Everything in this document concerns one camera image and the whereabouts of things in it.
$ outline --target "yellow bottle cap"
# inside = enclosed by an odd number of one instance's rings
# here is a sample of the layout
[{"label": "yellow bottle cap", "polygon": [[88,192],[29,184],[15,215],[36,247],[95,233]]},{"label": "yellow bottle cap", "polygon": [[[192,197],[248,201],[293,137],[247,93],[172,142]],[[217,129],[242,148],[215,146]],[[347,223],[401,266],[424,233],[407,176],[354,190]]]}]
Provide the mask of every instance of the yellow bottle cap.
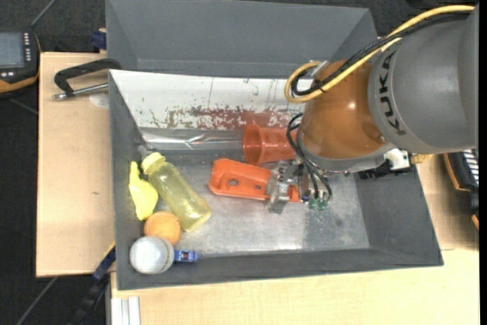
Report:
[{"label": "yellow bottle cap", "polygon": [[147,169],[153,164],[155,163],[156,161],[160,160],[160,159],[163,159],[163,161],[166,160],[166,158],[161,155],[161,153],[159,153],[158,151],[156,151],[155,153],[151,153],[149,156],[147,156],[144,161],[142,162],[141,166],[142,166],[142,169],[144,170],[144,174],[147,174]]}]

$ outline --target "yellow plastic toy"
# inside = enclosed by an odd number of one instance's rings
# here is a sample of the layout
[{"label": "yellow plastic toy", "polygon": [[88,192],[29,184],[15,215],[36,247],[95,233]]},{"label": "yellow plastic toy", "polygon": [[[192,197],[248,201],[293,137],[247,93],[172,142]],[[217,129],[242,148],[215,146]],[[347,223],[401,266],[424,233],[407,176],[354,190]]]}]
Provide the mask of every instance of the yellow plastic toy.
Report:
[{"label": "yellow plastic toy", "polygon": [[129,192],[135,204],[137,218],[144,221],[154,212],[159,195],[148,181],[140,178],[140,170],[135,161],[130,163]]}]

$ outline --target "white ball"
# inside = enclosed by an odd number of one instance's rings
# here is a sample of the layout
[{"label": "white ball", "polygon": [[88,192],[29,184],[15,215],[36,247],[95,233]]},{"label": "white ball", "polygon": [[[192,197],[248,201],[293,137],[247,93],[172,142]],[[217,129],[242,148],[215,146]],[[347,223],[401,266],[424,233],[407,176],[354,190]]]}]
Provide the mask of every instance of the white ball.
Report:
[{"label": "white ball", "polygon": [[174,262],[173,245],[161,237],[141,237],[130,248],[130,263],[145,274],[167,271]]}]

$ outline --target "kuka logo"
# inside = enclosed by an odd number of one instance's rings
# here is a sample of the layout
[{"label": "kuka logo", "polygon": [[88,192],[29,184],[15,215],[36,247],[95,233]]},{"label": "kuka logo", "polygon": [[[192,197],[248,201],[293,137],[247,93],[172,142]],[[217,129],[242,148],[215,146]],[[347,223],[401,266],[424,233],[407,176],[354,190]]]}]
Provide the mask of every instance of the kuka logo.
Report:
[{"label": "kuka logo", "polygon": [[384,63],[382,64],[382,68],[386,70],[386,73],[384,76],[379,75],[379,82],[380,82],[380,89],[379,89],[379,96],[380,96],[380,102],[383,104],[383,106],[386,107],[386,111],[384,111],[384,115],[386,118],[388,118],[387,122],[396,130],[397,135],[405,135],[406,132],[401,129],[401,125],[399,123],[399,120],[396,117],[396,114],[394,113],[393,106],[390,103],[390,98],[389,98],[389,87],[387,85],[387,82],[389,80],[389,68],[390,68],[390,60],[394,56],[396,52],[392,52],[386,59],[384,60]]}]

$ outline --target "wooden table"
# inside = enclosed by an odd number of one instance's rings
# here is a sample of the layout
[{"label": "wooden table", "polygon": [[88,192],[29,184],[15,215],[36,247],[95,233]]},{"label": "wooden table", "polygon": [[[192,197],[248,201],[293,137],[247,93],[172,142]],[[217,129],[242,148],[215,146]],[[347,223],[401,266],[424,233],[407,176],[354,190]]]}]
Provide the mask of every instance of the wooden table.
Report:
[{"label": "wooden table", "polygon": [[[108,111],[89,97],[51,98],[59,92],[57,70],[100,56],[41,57],[38,276],[92,272],[113,242]],[[106,80],[95,78],[80,82]],[[123,292],[113,273],[111,294],[139,296],[144,325],[479,323],[478,232],[458,211],[440,159],[425,162],[419,173],[442,267]]]}]

